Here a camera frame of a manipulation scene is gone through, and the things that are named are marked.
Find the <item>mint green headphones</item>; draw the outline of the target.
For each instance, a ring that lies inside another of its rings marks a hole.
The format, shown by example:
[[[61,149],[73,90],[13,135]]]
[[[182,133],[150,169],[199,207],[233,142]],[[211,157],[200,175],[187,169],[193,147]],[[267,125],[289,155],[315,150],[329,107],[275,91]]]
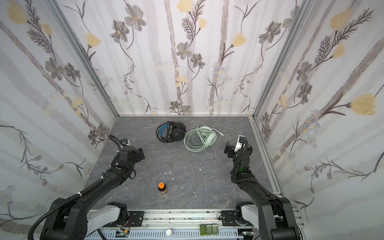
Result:
[[[206,148],[214,145],[217,140],[217,133],[223,136],[222,133],[208,126],[195,128],[194,130],[186,133],[184,138],[184,145],[190,152],[201,152]],[[193,145],[191,143],[193,137],[198,137],[201,143],[199,145]]]

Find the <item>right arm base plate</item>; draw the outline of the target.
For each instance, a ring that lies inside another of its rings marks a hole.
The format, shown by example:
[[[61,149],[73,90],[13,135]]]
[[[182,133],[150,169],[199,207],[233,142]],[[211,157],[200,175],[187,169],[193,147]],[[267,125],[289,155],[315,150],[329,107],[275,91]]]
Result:
[[[252,227],[239,212],[235,210],[223,210],[218,218],[224,227]]]

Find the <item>black blue headphones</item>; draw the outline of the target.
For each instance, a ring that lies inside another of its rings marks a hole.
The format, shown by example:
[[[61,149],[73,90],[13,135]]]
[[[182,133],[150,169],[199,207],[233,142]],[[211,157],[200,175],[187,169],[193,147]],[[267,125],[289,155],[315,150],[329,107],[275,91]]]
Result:
[[[185,138],[186,126],[181,122],[167,121],[156,130],[156,137],[162,143],[180,142]]]

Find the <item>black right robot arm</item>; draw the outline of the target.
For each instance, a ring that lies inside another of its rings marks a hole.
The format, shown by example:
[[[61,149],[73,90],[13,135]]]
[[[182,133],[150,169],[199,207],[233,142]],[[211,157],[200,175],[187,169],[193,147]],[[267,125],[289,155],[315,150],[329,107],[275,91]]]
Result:
[[[262,240],[300,240],[302,232],[294,216],[291,202],[268,191],[250,170],[253,148],[245,137],[240,137],[235,146],[227,143],[224,153],[233,160],[231,182],[247,193],[255,202],[257,222]]]

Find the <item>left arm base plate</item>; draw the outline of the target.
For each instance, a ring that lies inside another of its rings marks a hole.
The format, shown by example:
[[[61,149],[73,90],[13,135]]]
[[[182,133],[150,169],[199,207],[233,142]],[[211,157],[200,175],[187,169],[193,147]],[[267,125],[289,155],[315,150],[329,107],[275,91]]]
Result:
[[[141,227],[144,220],[144,211],[127,211],[122,210],[118,216],[118,219],[112,223],[104,225],[106,227]]]

